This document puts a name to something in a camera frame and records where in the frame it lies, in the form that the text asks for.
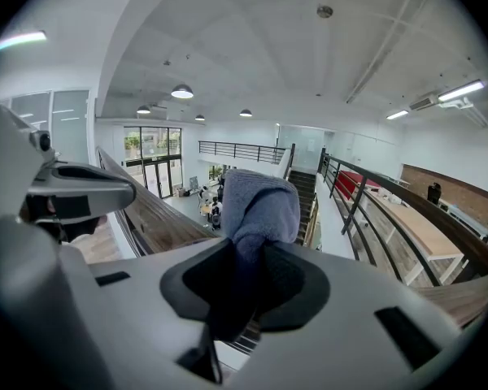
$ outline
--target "brick wall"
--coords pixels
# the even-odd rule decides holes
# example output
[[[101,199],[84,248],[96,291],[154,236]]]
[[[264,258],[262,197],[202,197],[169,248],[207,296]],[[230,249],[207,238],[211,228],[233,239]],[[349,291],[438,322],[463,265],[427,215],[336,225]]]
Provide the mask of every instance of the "brick wall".
[[[441,185],[441,199],[450,202],[483,226],[488,228],[488,192],[460,180],[427,171],[419,167],[403,165],[402,180],[410,182],[408,187],[426,199],[429,185]]]

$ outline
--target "staircase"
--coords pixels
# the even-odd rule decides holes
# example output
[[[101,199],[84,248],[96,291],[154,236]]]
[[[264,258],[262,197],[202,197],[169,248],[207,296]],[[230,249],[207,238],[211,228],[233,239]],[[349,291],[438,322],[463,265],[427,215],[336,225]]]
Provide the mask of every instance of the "staircase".
[[[297,189],[300,200],[300,227],[298,228],[295,243],[302,245],[306,236],[307,225],[311,218],[311,206],[315,198],[316,176],[299,171],[291,171],[289,182]]]

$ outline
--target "ceiling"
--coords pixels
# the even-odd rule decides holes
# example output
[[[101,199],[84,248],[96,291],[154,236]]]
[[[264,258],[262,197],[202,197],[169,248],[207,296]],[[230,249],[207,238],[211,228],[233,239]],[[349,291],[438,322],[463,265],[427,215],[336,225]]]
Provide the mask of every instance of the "ceiling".
[[[168,118],[236,119],[218,106],[275,94],[384,119],[476,79],[488,83],[488,50],[455,0],[163,0],[125,51],[102,116],[134,117],[144,102],[166,106]],[[169,95],[180,83],[194,98]],[[477,100],[488,117],[488,87]],[[432,107],[401,121],[463,113]]]

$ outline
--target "gray towel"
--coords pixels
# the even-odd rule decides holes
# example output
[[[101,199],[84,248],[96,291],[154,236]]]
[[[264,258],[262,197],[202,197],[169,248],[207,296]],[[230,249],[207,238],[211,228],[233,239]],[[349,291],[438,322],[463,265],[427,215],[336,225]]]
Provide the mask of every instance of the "gray towel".
[[[253,171],[226,172],[222,228],[235,244],[237,275],[253,275],[266,241],[296,240],[300,205],[296,188],[286,180]]]

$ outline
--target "air conditioner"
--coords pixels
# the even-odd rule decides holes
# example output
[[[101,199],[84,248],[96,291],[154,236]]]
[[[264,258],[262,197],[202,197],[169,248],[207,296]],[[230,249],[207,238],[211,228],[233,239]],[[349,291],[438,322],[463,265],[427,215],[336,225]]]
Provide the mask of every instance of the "air conditioner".
[[[413,102],[408,108],[411,111],[423,110],[431,106],[435,106],[439,102],[438,96],[435,94],[424,95],[419,101]]]

